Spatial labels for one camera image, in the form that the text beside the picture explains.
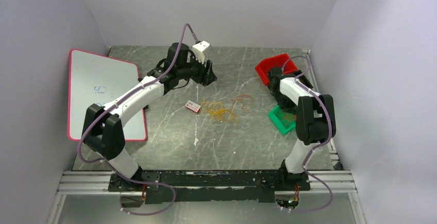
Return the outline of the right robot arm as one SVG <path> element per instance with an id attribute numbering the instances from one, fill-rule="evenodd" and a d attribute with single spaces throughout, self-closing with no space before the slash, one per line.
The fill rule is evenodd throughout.
<path id="1" fill-rule="evenodd" d="M 300 70 L 286 74 L 281 67 L 268 71 L 268 89 L 280 108 L 294 114 L 297 141 L 280 167 L 278 184 L 284 190 L 292 189 L 306 173 L 314 151 L 335 136 L 333 97 L 320 94 Z"/>

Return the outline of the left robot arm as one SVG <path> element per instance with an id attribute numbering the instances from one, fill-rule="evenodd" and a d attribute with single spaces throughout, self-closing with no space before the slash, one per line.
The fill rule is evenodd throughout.
<path id="1" fill-rule="evenodd" d="M 203 86 L 217 80 L 206 52 L 210 43 L 198 41 L 193 46 L 173 43 L 166 58 L 131 90 L 115 100 L 86 110 L 81 144 L 99 154 L 121 174 L 122 184 L 130 191 L 143 183 L 143 170 L 126 151 L 124 126 L 154 100 L 177 88 L 180 80 L 194 81 Z"/>

